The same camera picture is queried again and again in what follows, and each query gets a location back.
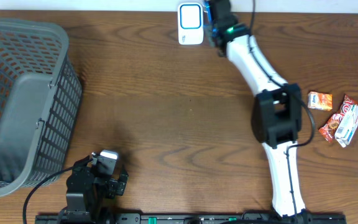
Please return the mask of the red Top chocolate bar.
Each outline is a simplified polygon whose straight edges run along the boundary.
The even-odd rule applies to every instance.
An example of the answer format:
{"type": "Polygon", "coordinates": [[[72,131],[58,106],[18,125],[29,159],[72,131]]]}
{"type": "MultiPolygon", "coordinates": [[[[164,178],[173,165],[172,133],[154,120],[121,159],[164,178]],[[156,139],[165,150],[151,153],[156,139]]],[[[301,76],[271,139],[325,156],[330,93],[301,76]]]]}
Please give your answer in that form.
{"type": "Polygon", "coordinates": [[[356,100],[350,98],[348,95],[344,95],[344,101],[342,102],[338,111],[327,120],[325,125],[319,128],[319,133],[323,136],[323,138],[325,138],[325,140],[328,142],[332,142],[334,140],[335,132],[338,129],[346,112],[349,111],[351,106],[356,104],[356,100]]]}

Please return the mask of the white Panadol medicine box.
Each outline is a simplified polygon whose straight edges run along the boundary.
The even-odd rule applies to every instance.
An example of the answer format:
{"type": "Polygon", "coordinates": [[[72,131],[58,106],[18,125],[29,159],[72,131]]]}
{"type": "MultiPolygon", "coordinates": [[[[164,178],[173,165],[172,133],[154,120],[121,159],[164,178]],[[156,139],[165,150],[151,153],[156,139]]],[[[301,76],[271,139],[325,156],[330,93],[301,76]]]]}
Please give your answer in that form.
{"type": "Polygon", "coordinates": [[[345,113],[336,132],[335,140],[342,146],[346,147],[350,144],[355,131],[358,127],[358,105],[352,105],[345,113]]]}

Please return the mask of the white barcode scanner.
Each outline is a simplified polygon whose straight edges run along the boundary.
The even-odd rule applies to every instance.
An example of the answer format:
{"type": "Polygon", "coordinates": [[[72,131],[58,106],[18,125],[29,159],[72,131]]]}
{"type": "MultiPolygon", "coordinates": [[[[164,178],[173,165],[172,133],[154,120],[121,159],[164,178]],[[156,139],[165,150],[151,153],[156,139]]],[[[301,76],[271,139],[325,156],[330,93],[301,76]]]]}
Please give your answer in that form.
{"type": "Polygon", "coordinates": [[[203,7],[198,2],[183,2],[177,7],[178,42],[199,45],[203,42],[203,7]]]}

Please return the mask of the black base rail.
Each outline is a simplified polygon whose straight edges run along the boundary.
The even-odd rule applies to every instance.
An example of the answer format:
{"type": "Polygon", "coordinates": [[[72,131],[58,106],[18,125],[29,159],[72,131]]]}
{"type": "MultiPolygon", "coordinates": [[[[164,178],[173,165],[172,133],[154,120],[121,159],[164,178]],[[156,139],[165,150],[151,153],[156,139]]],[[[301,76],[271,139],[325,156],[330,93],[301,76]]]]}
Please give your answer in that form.
{"type": "Polygon", "coordinates": [[[158,215],[139,213],[117,213],[102,215],[96,220],[80,218],[78,215],[37,215],[36,223],[110,223],[110,224],[220,224],[220,223],[303,223],[346,224],[344,215],[312,214],[303,212],[297,217],[280,218],[266,212],[250,212],[242,215],[158,215]]]}

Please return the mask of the small orange snack packet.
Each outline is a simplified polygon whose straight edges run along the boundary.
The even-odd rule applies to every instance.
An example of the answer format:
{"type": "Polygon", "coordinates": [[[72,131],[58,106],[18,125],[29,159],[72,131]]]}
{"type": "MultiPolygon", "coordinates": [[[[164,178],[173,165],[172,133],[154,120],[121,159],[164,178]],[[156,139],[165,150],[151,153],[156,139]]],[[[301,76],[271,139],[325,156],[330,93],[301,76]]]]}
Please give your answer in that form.
{"type": "Polygon", "coordinates": [[[308,108],[330,111],[333,108],[333,96],[327,93],[311,91],[308,93],[308,108]]]}

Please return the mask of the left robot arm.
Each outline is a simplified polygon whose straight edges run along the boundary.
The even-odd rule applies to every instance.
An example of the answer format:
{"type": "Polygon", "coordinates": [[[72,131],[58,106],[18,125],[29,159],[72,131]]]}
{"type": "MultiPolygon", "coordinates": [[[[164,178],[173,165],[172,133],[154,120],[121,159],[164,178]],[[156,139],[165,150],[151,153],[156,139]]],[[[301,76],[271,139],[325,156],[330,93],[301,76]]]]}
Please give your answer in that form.
{"type": "Polygon", "coordinates": [[[129,174],[121,168],[118,179],[112,177],[116,160],[95,156],[84,164],[76,163],[67,179],[67,207],[61,223],[115,223],[114,215],[103,206],[106,199],[124,195],[129,174]]]}

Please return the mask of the grey plastic mesh basket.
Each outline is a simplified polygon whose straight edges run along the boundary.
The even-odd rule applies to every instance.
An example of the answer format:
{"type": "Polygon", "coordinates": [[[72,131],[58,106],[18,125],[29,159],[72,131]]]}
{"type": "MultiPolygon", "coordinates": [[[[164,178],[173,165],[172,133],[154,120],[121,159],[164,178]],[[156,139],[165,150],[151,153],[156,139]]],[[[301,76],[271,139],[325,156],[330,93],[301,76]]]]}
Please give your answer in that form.
{"type": "Polygon", "coordinates": [[[82,97],[58,25],[0,18],[0,197],[63,169],[82,97]]]}

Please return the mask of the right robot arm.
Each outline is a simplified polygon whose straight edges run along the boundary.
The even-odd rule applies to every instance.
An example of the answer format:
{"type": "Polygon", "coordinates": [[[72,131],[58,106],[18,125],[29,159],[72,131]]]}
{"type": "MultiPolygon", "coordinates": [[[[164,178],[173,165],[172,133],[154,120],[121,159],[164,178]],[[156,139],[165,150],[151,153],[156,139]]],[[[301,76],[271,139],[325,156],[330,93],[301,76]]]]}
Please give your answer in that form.
{"type": "Polygon", "coordinates": [[[301,130],[301,91],[289,84],[261,52],[252,26],[239,22],[229,0],[205,1],[209,38],[240,71],[254,96],[252,132],[266,153],[272,178],[272,207],[280,218],[296,220],[305,209],[296,149],[301,130]]]}

